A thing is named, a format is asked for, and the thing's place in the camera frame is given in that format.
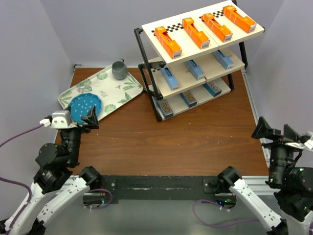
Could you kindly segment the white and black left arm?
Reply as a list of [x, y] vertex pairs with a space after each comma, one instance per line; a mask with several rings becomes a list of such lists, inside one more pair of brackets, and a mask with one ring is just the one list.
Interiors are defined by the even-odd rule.
[[40, 150], [36, 163], [39, 170], [31, 186], [1, 178], [1, 181], [18, 185], [27, 190], [27, 196], [17, 210], [0, 222], [2, 235], [42, 235], [48, 223], [65, 208], [66, 203], [85, 192], [96, 192], [101, 188], [101, 175], [92, 166], [85, 167], [70, 186], [62, 191], [72, 175], [72, 169], [79, 165], [81, 135], [99, 128], [96, 107], [92, 105], [81, 123], [71, 120], [71, 107], [56, 111], [40, 121], [39, 127], [59, 130], [61, 144], [46, 143]]

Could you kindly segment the silver toothpaste box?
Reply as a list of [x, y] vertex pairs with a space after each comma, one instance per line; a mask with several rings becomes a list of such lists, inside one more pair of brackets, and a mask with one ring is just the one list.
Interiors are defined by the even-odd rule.
[[180, 93], [180, 96], [184, 100], [184, 102], [186, 103], [188, 108], [196, 106], [198, 103], [190, 90], [187, 90], [187, 91]]
[[216, 97], [221, 94], [222, 89], [216, 85], [213, 81], [204, 83], [202, 85], [213, 97]]
[[153, 97], [153, 100], [162, 120], [166, 120], [174, 116], [174, 111], [166, 99], [157, 100]]

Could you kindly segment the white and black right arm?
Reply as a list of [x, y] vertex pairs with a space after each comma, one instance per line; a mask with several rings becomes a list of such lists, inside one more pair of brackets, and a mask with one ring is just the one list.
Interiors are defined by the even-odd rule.
[[270, 127], [259, 117], [252, 133], [254, 139], [268, 139], [263, 148], [270, 150], [266, 184], [282, 215], [275, 213], [248, 186], [241, 174], [229, 166], [218, 175], [218, 187], [232, 192], [253, 212], [268, 235], [311, 235], [313, 233], [313, 169], [297, 167], [303, 151], [313, 150], [313, 134], [299, 135], [285, 124], [282, 131]]

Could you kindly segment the orange toothpaste box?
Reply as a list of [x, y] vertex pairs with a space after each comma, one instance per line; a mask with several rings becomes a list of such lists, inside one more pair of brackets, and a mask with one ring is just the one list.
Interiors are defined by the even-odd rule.
[[224, 24], [219, 24], [213, 14], [203, 14], [201, 19], [223, 43], [231, 40], [233, 33]]
[[154, 34], [171, 59], [181, 57], [182, 54], [181, 47], [175, 40], [172, 40], [165, 27], [163, 26], [156, 27]]
[[238, 13], [237, 8], [232, 5], [223, 7], [223, 14], [246, 33], [251, 33], [256, 28], [257, 23], [253, 19], [249, 16], [242, 16]]
[[197, 30], [197, 28], [194, 26], [194, 20], [192, 18], [182, 19], [182, 26], [199, 49], [205, 49], [209, 47], [209, 38], [203, 31]]

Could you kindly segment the blue toothpaste box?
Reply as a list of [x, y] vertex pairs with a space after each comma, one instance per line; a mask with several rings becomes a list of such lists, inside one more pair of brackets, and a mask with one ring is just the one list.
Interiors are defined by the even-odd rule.
[[176, 77], [171, 73], [168, 67], [164, 66], [160, 68], [160, 72], [164, 77], [167, 85], [169, 86], [170, 90], [174, 91], [179, 88], [179, 81]]
[[220, 50], [212, 53], [215, 59], [222, 65], [222, 67], [227, 70], [233, 67], [234, 62], [227, 55], [224, 55]]
[[196, 80], [205, 78], [204, 71], [194, 60], [185, 61], [184, 64]]

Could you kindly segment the orange toothpaste box bottom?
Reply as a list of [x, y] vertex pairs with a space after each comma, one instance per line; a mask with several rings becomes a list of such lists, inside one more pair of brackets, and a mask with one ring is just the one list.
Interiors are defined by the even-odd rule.
[[233, 33], [224, 24], [219, 24], [213, 14], [203, 14], [201, 19], [223, 43], [231, 40]]

